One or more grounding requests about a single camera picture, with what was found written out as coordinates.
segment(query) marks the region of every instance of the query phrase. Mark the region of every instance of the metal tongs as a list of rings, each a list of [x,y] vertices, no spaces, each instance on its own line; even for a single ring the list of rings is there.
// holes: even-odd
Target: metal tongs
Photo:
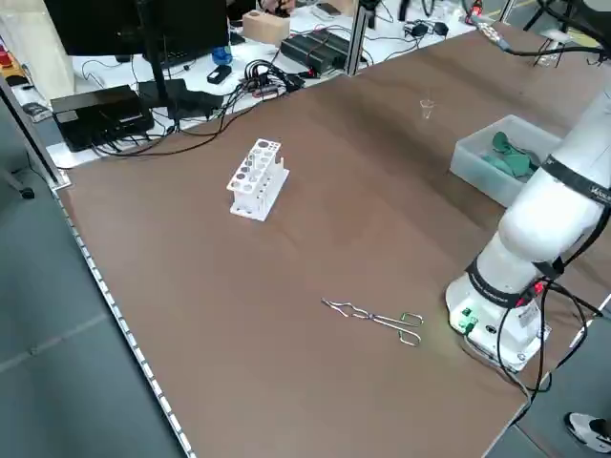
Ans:
[[[333,310],[340,312],[346,318],[353,317],[360,320],[369,320],[397,330],[399,332],[399,340],[402,344],[418,346],[420,345],[420,342],[422,342],[422,339],[418,334],[407,329],[407,327],[420,327],[424,323],[424,319],[420,315],[404,312],[401,315],[401,320],[395,320],[393,318],[376,315],[375,313],[368,312],[362,308],[355,307],[350,302],[332,302],[326,299],[322,299],[322,302],[324,305],[327,305]]]

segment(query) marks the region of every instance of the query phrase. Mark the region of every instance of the brown table surface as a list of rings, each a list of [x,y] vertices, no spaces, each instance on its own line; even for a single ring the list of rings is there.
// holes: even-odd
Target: brown table surface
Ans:
[[[267,103],[193,152],[87,164],[61,197],[199,456],[474,457],[523,397],[447,323],[446,285],[502,214],[448,173],[454,144],[509,114],[563,135],[602,80],[582,54],[532,68],[469,33]],[[225,190],[259,137],[283,143],[291,171],[265,223],[231,215]],[[594,303],[610,246],[564,280]],[[422,314],[423,343],[322,297]],[[554,301],[548,318],[552,364],[577,321]]]

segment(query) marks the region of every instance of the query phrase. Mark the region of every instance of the keyboard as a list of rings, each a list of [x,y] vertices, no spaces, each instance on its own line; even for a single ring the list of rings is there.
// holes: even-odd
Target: keyboard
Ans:
[[[240,35],[235,33],[234,31],[229,33],[229,42],[231,46],[236,46],[246,41]],[[161,62],[161,68],[164,70],[171,69],[173,67],[177,67],[179,65],[188,65],[192,64],[194,61],[199,59],[200,57],[204,57],[205,55],[212,52],[212,50],[205,51],[170,51],[166,55],[164,53],[159,55],[159,61]]]

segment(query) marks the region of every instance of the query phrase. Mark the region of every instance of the shoe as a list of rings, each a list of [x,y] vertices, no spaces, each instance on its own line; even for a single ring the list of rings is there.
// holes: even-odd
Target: shoe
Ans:
[[[566,428],[586,447],[598,453],[611,454],[611,437],[605,431],[606,420],[569,412],[564,415]]]

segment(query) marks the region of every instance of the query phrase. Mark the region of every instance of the blue object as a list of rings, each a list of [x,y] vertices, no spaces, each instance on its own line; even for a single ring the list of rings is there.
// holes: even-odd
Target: blue object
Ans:
[[[212,50],[212,60],[217,65],[229,65],[233,60],[231,48],[227,46],[218,46]]]

